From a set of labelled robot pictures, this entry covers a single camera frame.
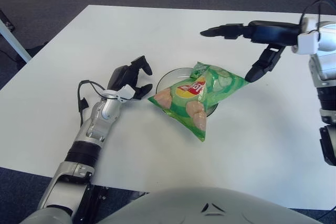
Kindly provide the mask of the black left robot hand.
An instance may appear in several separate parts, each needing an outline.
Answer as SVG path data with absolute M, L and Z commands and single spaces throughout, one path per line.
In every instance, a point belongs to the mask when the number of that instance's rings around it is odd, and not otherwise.
M 142 69 L 148 76 L 152 75 L 152 69 L 145 56 L 136 58 L 129 66 L 124 65 L 116 68 L 109 80 L 107 89 L 119 91 L 122 87 L 128 84 L 135 91 L 133 99 L 141 100 L 152 90 L 153 84 L 137 87 L 140 69 Z

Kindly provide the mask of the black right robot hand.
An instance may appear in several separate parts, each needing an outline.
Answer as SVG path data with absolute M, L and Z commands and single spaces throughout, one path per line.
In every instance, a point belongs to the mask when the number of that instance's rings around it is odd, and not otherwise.
M 273 70 L 286 47 L 297 44 L 299 31 L 300 26 L 297 24 L 253 20 L 246 26 L 226 24 L 209 28 L 200 34 L 204 37 L 221 36 L 224 39 L 237 39 L 243 36 L 252 43 L 267 44 L 267 48 L 245 75 L 245 80 L 252 83 Z

